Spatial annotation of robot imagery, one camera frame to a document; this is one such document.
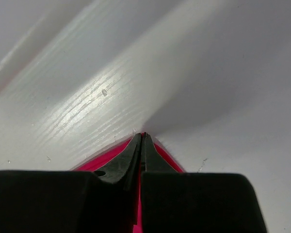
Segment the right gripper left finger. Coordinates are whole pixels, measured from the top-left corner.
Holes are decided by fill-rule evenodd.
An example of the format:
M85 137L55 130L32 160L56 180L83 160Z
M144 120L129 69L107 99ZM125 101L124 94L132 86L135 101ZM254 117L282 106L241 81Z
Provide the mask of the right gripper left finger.
M0 233L112 233L126 189L90 171L0 170Z

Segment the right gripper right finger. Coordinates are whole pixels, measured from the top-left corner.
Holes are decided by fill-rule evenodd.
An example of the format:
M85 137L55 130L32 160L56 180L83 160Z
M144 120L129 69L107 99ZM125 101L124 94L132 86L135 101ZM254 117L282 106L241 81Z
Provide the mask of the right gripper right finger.
M178 172L142 136L141 217L145 233L264 233L249 180L236 173Z

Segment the crimson red t shirt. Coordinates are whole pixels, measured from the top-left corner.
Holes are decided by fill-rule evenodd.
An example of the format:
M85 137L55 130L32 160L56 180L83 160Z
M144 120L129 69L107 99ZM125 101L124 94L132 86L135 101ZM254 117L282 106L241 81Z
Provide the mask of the crimson red t shirt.
M120 227L111 232L141 233L141 173L146 169L158 172L184 172L183 168L146 133L138 133L104 154L86 162L77 171L90 171L108 182L123 186L125 196L112 204L111 207L122 204L119 210L121 216L127 210L128 229Z

